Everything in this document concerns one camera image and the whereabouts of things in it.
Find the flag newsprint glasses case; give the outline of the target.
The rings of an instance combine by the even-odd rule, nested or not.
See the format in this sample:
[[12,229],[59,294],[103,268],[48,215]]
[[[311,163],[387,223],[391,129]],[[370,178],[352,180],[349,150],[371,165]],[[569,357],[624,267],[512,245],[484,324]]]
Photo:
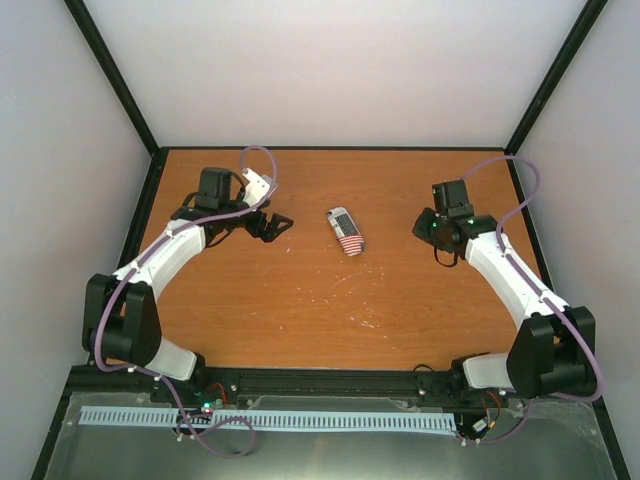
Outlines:
[[354,257],[363,253],[365,239],[346,208],[338,206],[329,209],[327,220],[346,256]]

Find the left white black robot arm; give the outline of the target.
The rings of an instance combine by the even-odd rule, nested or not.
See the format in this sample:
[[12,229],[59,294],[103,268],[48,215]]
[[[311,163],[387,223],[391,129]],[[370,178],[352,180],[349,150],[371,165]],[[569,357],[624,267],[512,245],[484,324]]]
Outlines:
[[197,370],[203,359],[163,336],[157,301],[191,259],[235,229],[268,243],[290,228],[291,219],[263,210],[276,187],[274,179],[250,168],[240,174],[203,169],[198,189],[185,197],[156,240],[113,274],[96,274],[88,281],[84,349],[95,360],[117,360],[171,378],[184,401],[201,400],[208,390],[207,376]]

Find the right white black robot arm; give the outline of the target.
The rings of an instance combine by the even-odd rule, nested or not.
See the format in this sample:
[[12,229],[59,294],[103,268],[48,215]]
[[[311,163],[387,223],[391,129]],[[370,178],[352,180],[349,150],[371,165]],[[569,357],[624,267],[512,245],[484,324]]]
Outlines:
[[477,215],[462,180],[435,184],[434,205],[418,216],[412,233],[434,253],[464,261],[489,284],[510,314],[517,334],[502,354],[474,354],[453,362],[470,389],[503,389],[532,399],[554,395],[596,399],[595,319],[551,291],[514,250],[502,226]]

